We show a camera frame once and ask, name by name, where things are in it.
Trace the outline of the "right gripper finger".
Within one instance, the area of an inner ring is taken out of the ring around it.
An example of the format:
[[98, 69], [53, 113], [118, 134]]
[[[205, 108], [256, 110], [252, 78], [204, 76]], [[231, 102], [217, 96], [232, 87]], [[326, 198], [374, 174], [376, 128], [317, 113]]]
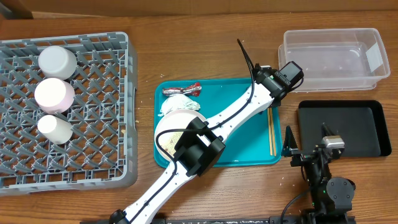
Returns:
[[329, 128], [329, 126], [326, 123], [322, 123], [321, 132], [322, 132], [322, 137], [323, 138], [335, 135], [334, 132]]
[[284, 141], [283, 149], [285, 149], [285, 150], [297, 150], [298, 149], [296, 140], [294, 138], [294, 134], [293, 134], [290, 126], [287, 126], [285, 129], [285, 141]]

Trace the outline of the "wooden chopstick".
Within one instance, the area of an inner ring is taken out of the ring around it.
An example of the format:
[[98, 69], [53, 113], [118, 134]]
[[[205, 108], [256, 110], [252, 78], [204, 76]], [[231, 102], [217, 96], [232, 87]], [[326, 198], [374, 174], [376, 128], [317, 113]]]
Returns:
[[267, 109], [267, 119], [268, 119], [268, 133], [269, 133], [269, 150], [270, 150], [270, 156], [274, 156], [274, 150], [273, 150], [273, 134], [272, 134], [272, 109], [268, 108]]
[[277, 155], [277, 153], [276, 153], [276, 146], [275, 146], [275, 131], [274, 131], [274, 120], [273, 120], [273, 122], [272, 122], [272, 134], [273, 134], [273, 137], [272, 137], [272, 140], [273, 140], [273, 150], [274, 150], [274, 157]]

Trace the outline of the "grey green bowl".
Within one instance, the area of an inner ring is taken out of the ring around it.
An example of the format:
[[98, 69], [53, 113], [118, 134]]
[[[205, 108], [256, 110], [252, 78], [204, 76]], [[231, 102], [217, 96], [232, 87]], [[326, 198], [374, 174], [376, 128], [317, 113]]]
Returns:
[[73, 52], [53, 45], [40, 53], [38, 63], [47, 78], [66, 80], [75, 73], [77, 59]]

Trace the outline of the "white cup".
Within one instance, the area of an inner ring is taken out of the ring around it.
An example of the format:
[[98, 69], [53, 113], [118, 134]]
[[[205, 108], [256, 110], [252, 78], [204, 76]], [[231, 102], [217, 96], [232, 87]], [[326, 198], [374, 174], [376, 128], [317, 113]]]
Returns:
[[72, 136], [72, 125], [54, 115], [45, 115], [37, 123], [37, 128], [54, 144], [65, 144]]

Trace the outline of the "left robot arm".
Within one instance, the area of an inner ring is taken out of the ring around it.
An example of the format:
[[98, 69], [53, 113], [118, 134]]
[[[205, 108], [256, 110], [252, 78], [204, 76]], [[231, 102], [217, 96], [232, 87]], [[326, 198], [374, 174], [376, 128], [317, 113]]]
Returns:
[[164, 173], [140, 199], [124, 210], [116, 210], [109, 218], [110, 223], [151, 223], [182, 185], [214, 166], [235, 130], [255, 114], [280, 106], [281, 100], [303, 78], [302, 69], [294, 62], [280, 70], [250, 65], [249, 71], [251, 85], [235, 102], [205, 121], [195, 117], [186, 128], [178, 130], [181, 137]]

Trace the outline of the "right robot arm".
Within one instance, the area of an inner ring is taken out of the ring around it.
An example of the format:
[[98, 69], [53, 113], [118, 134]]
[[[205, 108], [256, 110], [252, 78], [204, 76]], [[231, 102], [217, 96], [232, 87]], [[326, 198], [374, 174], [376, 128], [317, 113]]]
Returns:
[[[355, 217], [347, 215], [352, 210], [355, 183], [343, 177], [333, 177], [329, 163], [339, 159], [345, 151], [345, 142], [323, 123], [322, 140], [312, 151], [301, 151], [290, 126], [285, 130], [282, 156], [290, 157], [292, 167], [300, 167], [308, 189], [293, 198], [283, 209], [277, 223], [355, 224]], [[311, 195], [312, 208], [299, 216], [287, 215], [288, 208], [298, 199]]]

